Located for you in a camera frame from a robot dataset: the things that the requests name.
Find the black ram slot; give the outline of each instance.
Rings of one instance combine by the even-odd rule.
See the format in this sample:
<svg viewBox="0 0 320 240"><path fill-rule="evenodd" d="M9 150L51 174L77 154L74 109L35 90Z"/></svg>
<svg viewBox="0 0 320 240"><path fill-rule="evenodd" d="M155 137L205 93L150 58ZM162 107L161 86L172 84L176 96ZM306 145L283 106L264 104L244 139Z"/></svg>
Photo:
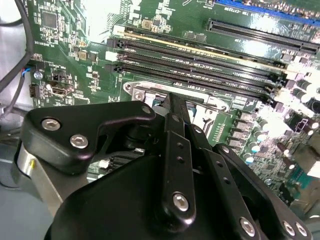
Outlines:
<svg viewBox="0 0 320 240"><path fill-rule="evenodd" d="M270 45L273 47L277 47L279 49L287 49L287 50L306 53L306 54L315 55L319 50L318 46L316 46L315 48L307 47L307 44L304 45L302 42L291 39L291 38L288 38L289 40L288 42L281 41L281 40L285 40L286 37L277 36L278 38L277 37L271 38L273 35L269 33L266 33L264 36L262 34L263 32L261 31L256 31L256 30L252 30L252 29L240 27L240 26L234 26L231 24L221 23L213 20L209 20L207 31L216 33L216 34L225 35L225 36L230 36L237 39L258 42L258 43Z"/></svg>
<svg viewBox="0 0 320 240"><path fill-rule="evenodd" d="M108 39L109 42L114 42L115 40L113 39ZM244 66L244 65L239 65L239 64L234 64L230 62L226 62L223 60L217 60L205 56L199 56L195 55L192 53L187 53L183 51L178 51L170 48L164 48L156 45L151 45L143 42L138 42L138 41L131 41L131 40L120 40L119 43L110 43L111 47L114 46L121 46L125 48L130 48L133 50L140 50L140 51L145 51L145 52L158 52L162 53L164 55L168 55L168 57L174 57L174 58L185 58L188 59L189 61L194 61L199 64L204 64L204 65L215 65L221 68L227 68L229 70L233 71L240 71L243 74L248 74L252 76L257 76L259 78L269 78L269 77L278 77L277 74L275 73L270 73L269 71L249 67L249 66Z"/></svg>
<svg viewBox="0 0 320 240"><path fill-rule="evenodd" d="M147 30L142 30L139 28L135 28L135 27L125 27L125 31L126 32L133 32L133 33L137 33L137 34L143 34L146 37L150 37L150 38L155 38L158 40L162 40L168 43L176 43L176 44L181 44L181 47L183 47L184 45L188 44L189 47L193 47L196 49L202 49L202 50L206 50L212 53L218 53L218 54L223 54L226 56L232 56L235 58L239 58L239 59L246 59L246 60L250 60L256 63L261 63L261 64L266 64L266 65L271 65L271 66L275 66L275 67L279 67L279 68L285 68L286 65L283 64L280 61L275 61L272 59L268 59L265 57L260 57L260 56L253 56L250 54L246 54L246 53L239 53L230 49L225 49L225 48L221 48L218 46L212 46L209 44L205 44L205 43L199 43L199 42L194 42L194 41L189 41L187 39L181 39L179 37L174 37L171 35L166 35L166 34L161 34L158 32L152 32L152 31L147 31Z"/></svg>
<svg viewBox="0 0 320 240"><path fill-rule="evenodd" d="M266 84L263 82L256 82L256 81L250 81L247 79L229 76L225 74L220 74L216 72L211 72L203 69L196 69L196 68L190 68L188 66L185 66L180 63L175 63L174 66L170 62L165 62L162 59L156 59L156 58L144 58L132 53L127 53L127 60L129 61L136 61L137 63L143 63L143 64L149 64L151 66L166 66L171 68L171 72L175 74L175 72L180 72L185 75L190 74L196 74L196 78L202 78L202 79L210 79L210 82L214 81L216 83L226 83L230 85L234 85L235 87L238 86L238 88L246 89L250 92L257 92L257 93L264 93L265 92L265 86Z"/></svg>
<svg viewBox="0 0 320 240"><path fill-rule="evenodd" d="M172 73L166 73L161 72L159 70L153 70L149 67L145 66L136 66L136 65L130 65L126 63L122 63L118 66L113 66L112 69L114 71L126 71L130 73L145 75L148 77L156 77L161 78L164 80L169 80L176 83L188 83L192 85L197 85L201 88L211 88L214 90L222 91L224 93L234 93L239 96L245 97L245 98L251 98L253 100L258 100L266 103L266 101L269 99L269 97L266 94L263 93L254 93L254 92L248 92L245 90L236 89L230 86L220 85L213 82L203 82L202 80L197 80L193 78L188 78L185 76L179 76L179 75L173 75Z"/></svg>

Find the microchip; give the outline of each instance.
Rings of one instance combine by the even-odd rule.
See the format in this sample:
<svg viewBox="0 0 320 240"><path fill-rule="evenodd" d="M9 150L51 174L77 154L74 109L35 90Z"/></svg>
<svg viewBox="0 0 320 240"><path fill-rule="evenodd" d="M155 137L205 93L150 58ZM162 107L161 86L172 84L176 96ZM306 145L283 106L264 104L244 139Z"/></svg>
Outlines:
<svg viewBox="0 0 320 240"><path fill-rule="evenodd" d="M268 166L266 167L267 170L272 170L275 168L275 165L272 164L268 164Z"/></svg>
<svg viewBox="0 0 320 240"><path fill-rule="evenodd" d="M299 61L299 63L301 63L301 64L306 64L308 62L308 59L307 58L304 58L304 57L302 57L301 59L300 59L300 61Z"/></svg>
<svg viewBox="0 0 320 240"><path fill-rule="evenodd" d="M262 146L260 148L260 153L267 153L269 151L269 148L267 146Z"/></svg>
<svg viewBox="0 0 320 240"><path fill-rule="evenodd" d="M207 39L206 35L197 34L195 35L195 40L199 42L205 42Z"/></svg>
<svg viewBox="0 0 320 240"><path fill-rule="evenodd" d="M288 137L291 137L292 136L292 131L291 130L285 130L285 132L284 132L284 135L285 136L288 136Z"/></svg>
<svg viewBox="0 0 320 240"><path fill-rule="evenodd" d="M235 127L236 127L237 129L245 130L245 129L247 129L247 126L248 126L248 123L245 122L245 121L238 120L238 121L235 123Z"/></svg>
<svg viewBox="0 0 320 240"><path fill-rule="evenodd" d="M92 77L93 77L94 79L97 79L97 78L99 77L99 75L98 75L97 72L93 72L93 73L92 73Z"/></svg>
<svg viewBox="0 0 320 240"><path fill-rule="evenodd" d="M142 22L141 22L141 27L143 29L151 30L152 21L147 20L147 19L143 19Z"/></svg>
<svg viewBox="0 0 320 240"><path fill-rule="evenodd" d="M160 20L154 20L153 21L153 25L159 27L160 26L161 21Z"/></svg>
<svg viewBox="0 0 320 240"><path fill-rule="evenodd" d="M289 54L283 54L281 58L284 62L290 62L292 59L292 56Z"/></svg>
<svg viewBox="0 0 320 240"><path fill-rule="evenodd" d="M79 51L78 57L81 60L87 60L88 58L88 53L86 51Z"/></svg>
<svg viewBox="0 0 320 240"><path fill-rule="evenodd" d="M57 28L57 15L54 13L43 12L42 14L43 26L48 28Z"/></svg>
<svg viewBox="0 0 320 240"><path fill-rule="evenodd" d="M93 52L90 52L89 53L89 59L90 59L91 62L95 62L97 60L97 54L93 53Z"/></svg>
<svg viewBox="0 0 320 240"><path fill-rule="evenodd" d="M194 39L195 36L196 35L193 32L187 31L186 33L184 33L184 37L187 38L187 39Z"/></svg>

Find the blue pcie slot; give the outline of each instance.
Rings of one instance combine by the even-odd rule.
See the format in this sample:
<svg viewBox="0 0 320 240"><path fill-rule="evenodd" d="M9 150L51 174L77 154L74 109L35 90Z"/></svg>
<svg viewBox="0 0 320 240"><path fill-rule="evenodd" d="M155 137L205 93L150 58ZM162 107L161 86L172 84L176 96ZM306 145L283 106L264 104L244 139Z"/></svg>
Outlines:
<svg viewBox="0 0 320 240"><path fill-rule="evenodd" d="M237 9L244 9L252 12L257 12L257 13L263 13L263 14L269 14L270 16L274 17L279 17L283 19L287 19L293 22L301 23L301 24L307 24L307 25L312 25L315 27L320 27L320 20L312 20L312 19L306 19L303 17L298 17L290 14L286 14L283 12L279 11L273 11L269 9L265 9L259 6L248 6L244 5L240 2L232 1L232 0L216 0L217 3L222 4L222 5L227 5L227 6L232 6Z"/></svg>

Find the screw hole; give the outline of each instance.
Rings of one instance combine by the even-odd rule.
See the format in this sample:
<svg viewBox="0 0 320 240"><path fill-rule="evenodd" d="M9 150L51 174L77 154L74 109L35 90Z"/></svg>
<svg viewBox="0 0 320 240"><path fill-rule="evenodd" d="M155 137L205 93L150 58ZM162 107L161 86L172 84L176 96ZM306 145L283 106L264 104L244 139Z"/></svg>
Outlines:
<svg viewBox="0 0 320 240"><path fill-rule="evenodd" d="M177 143L177 146L178 146L178 148L180 148L180 149L183 149L183 148L184 148L184 145L183 145L181 142L178 142L178 143Z"/></svg>
<svg viewBox="0 0 320 240"><path fill-rule="evenodd" d="M225 182L226 184L230 184L230 183L231 183L231 182L229 181L229 179L226 178L226 177L224 177L223 180L224 180L224 182Z"/></svg>
<svg viewBox="0 0 320 240"><path fill-rule="evenodd" d="M223 167L222 163L221 163L221 162L219 162L219 161L216 161L216 164L217 164L220 168L222 168L222 167Z"/></svg>
<svg viewBox="0 0 320 240"><path fill-rule="evenodd" d="M181 164L184 164L184 163L185 163L185 160L184 160L182 157L180 157L180 156L178 156L176 159L177 159L178 162L181 163Z"/></svg>

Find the black plastic part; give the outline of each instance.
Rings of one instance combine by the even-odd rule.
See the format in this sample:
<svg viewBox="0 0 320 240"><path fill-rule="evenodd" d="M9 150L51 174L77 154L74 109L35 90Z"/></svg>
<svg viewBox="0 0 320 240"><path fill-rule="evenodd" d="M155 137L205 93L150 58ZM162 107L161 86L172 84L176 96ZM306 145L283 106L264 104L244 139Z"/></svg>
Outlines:
<svg viewBox="0 0 320 240"><path fill-rule="evenodd" d="M122 131L127 131L130 126L151 124L155 117L154 111L140 101L38 108L25 116L21 140L30 154L63 173L79 174L88 169L105 141L111 144L116 135L122 135ZM57 120L61 128L56 131L45 130L42 127L44 119ZM70 144L70 138L78 134L85 136L89 142L84 149ZM104 150L112 153L117 152L118 148L123 150L122 147L118 142L105 146Z"/></svg>

